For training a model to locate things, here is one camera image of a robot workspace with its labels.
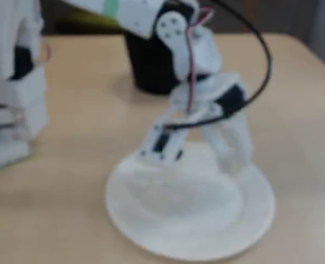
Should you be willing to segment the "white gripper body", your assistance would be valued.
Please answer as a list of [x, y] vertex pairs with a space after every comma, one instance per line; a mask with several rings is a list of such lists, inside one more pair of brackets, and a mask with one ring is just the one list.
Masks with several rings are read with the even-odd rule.
[[218, 73], [196, 83], [191, 102], [191, 119], [209, 119], [224, 116], [227, 119], [245, 119], [239, 110], [245, 103], [247, 91], [237, 72]]

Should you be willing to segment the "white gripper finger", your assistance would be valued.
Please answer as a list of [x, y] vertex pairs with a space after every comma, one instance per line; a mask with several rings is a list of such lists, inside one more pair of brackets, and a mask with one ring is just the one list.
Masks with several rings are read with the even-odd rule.
[[215, 125], [203, 126], [202, 135], [214, 151], [220, 170], [224, 173], [231, 173], [232, 153], [218, 127]]
[[228, 123], [228, 142], [232, 149], [232, 174], [241, 173], [251, 164], [253, 145], [245, 113], [235, 115]]

